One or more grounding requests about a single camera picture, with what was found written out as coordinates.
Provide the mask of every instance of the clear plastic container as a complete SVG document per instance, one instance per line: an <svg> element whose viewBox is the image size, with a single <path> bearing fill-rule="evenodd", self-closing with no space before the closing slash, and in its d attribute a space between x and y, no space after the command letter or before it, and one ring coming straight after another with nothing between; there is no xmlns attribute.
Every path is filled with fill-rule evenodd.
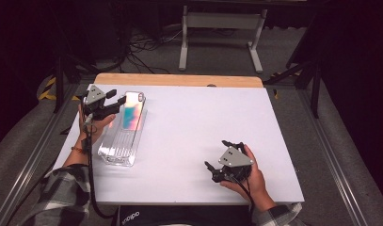
<svg viewBox="0 0 383 226"><path fill-rule="evenodd" d="M98 150L106 164L132 167L135 163L138 143L141 139L142 128L147 116L146 107L142 107L141 116L135 130L123 128L124 106L120 113L104 132L103 142Z"/></svg>

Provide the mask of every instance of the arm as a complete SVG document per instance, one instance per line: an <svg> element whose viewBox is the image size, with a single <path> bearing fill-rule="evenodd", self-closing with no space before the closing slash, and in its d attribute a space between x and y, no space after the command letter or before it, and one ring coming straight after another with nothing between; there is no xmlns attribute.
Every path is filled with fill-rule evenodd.
<svg viewBox="0 0 383 226"><path fill-rule="evenodd" d="M115 119L109 115L94 121L92 143L104 127ZM80 134L73 147L82 149L86 138L79 105ZM40 197L21 225L87 225L89 205L88 154L72 149L64 165L46 175L41 182Z"/></svg>
<svg viewBox="0 0 383 226"><path fill-rule="evenodd" d="M263 173L259 170L257 161L250 148L245 145L247 156L253 160L252 169L247 181L242 182L243 186L248 189L254 201L257 210L257 224L258 225L304 225L300 220L295 219L296 215L302 209L300 203L294 205L276 205L268 194ZM249 197L244 190L235 183L229 181L220 182L230 190L239 193L244 199L249 201Z"/></svg>

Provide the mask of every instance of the black cable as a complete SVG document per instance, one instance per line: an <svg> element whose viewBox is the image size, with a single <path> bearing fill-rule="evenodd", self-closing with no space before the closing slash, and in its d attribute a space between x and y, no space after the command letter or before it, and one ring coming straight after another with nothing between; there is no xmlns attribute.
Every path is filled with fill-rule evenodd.
<svg viewBox="0 0 383 226"><path fill-rule="evenodd" d="M123 69L121 68L121 65L118 66L119 73L124 73Z"/></svg>
<svg viewBox="0 0 383 226"><path fill-rule="evenodd" d="M181 32L182 32L182 30L176 31L176 34L174 36L169 37L168 40L165 38L164 35L162 35L158 40L151 40L151 39L148 39L148 37L144 37L144 36L142 36L140 34L136 34L134 36L141 36L142 39L137 39L137 40L130 41L130 46L132 46L132 47L137 49L137 51L132 51L132 52L133 53L139 53L139 52L141 52L143 50L147 50L147 51L156 50L157 48L159 48L163 44L169 43L169 42L175 40L175 38L177 36L179 36L179 34Z"/></svg>
<svg viewBox="0 0 383 226"><path fill-rule="evenodd" d="M85 98L86 95L83 95L83 98L81 99L81 112L83 114L83 123L85 123L85 110L84 110L84 104L83 104L83 99ZM104 214L100 208L98 207L97 201L95 200L95 186L94 186L94 172L92 169L92 124L90 126L90 129L88 130L87 126L84 124L83 129L84 132L86 133L86 139L82 140L82 145L85 144L86 147L83 147L86 152L88 152L88 179L90 183L90 200L92 207L94 208L94 211L97 213L98 216L101 218L113 218L115 214L112 215L106 215Z"/></svg>
<svg viewBox="0 0 383 226"><path fill-rule="evenodd" d="M118 56L118 62L114 63L113 65L107 66L105 68L96 68L94 66L93 70L90 70L89 68L83 67L83 65L80 65L81 67L85 68L85 70L82 69L77 69L81 74L98 74L98 73L107 73L110 72L120 66L124 62L125 57L123 56Z"/></svg>
<svg viewBox="0 0 383 226"><path fill-rule="evenodd" d="M135 56L133 53L130 54L130 55L131 55L133 58L137 59L139 62L142 63L142 65L141 65L141 64L138 64L138 63L134 62L132 59L127 58L127 59L129 60L129 62L131 62L131 63L132 63L133 65L135 65L137 68L138 68L138 66L139 66L139 67L144 67L144 68L148 69L148 71L150 71L150 73L155 73L152 69L156 69L156 70L161 70L161 71L164 71L164 72L170 74L170 72L169 72L168 70L164 69L164 68L155 68L155 67L147 66L147 65L146 65L140 58L138 58L137 56Z"/></svg>
<svg viewBox="0 0 383 226"><path fill-rule="evenodd" d="M249 208L249 217L250 221L252 222L253 219L253 210L255 209L255 201L253 200L252 196L250 195L250 191L248 191L242 184L239 182L233 175L231 178L244 190L244 192L247 194L247 196L250 199L250 208Z"/></svg>

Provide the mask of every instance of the metal frame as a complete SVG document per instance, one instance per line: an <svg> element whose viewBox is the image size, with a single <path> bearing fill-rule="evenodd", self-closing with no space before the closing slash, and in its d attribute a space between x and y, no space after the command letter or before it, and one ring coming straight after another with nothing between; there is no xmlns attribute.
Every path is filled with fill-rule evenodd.
<svg viewBox="0 0 383 226"><path fill-rule="evenodd" d="M346 209L349 212L350 217L352 218L353 224L368 225L355 198L352 188L350 187L349 182L343 173L341 165L338 162L337 157L327 139L326 132L324 131L320 121L314 117L313 113L310 110L311 103L307 91L299 90L298 94L300 100L302 101L302 104L304 105L306 113L309 115L309 119L314 127L316 135L319 137L319 141L323 148L324 158L326 159L329 170L331 171L331 174L334 178L335 184L337 185L340 191L340 194L343 198L343 202L346 205Z"/></svg>
<svg viewBox="0 0 383 226"><path fill-rule="evenodd" d="M183 9L183 43L180 52L179 70L185 71L188 53L188 27L210 27L210 28L234 28L234 29L254 29L255 37L247 46L253 61L256 73L262 73L262 63L259 60L256 47L259 37L262 34L264 20L267 9L262 10L261 14L231 14L231 13L204 13L188 12L188 6Z"/></svg>
<svg viewBox="0 0 383 226"><path fill-rule="evenodd" d="M46 145L48 144L53 131L56 129L56 125L59 123L62 115L64 114L66 107L71 101L72 96L77 90L77 84L70 84L66 92L65 100L63 105L60 107L59 111L56 114L53 114L51 119L48 121L48 124L39 139L38 144L30 154L27 162L25 163L23 169L19 173L15 184L8 193L3 205L0 208L0 226L6 226L9 220L9 217L12 215L16 205L18 204L21 196L24 194L24 191L29 183L30 179L33 176L33 173L36 170L45 150Z"/></svg>

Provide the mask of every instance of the plaid sleeve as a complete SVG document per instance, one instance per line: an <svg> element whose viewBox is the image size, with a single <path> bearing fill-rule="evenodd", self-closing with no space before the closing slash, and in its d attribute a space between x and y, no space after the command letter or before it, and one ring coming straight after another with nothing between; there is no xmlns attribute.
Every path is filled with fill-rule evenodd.
<svg viewBox="0 0 383 226"><path fill-rule="evenodd" d="M40 197L21 225L87 225L88 166L56 169L41 182Z"/></svg>
<svg viewBox="0 0 383 226"><path fill-rule="evenodd" d="M257 215L256 225L260 226L302 226L305 225L296 216L302 209L300 203L278 205Z"/></svg>

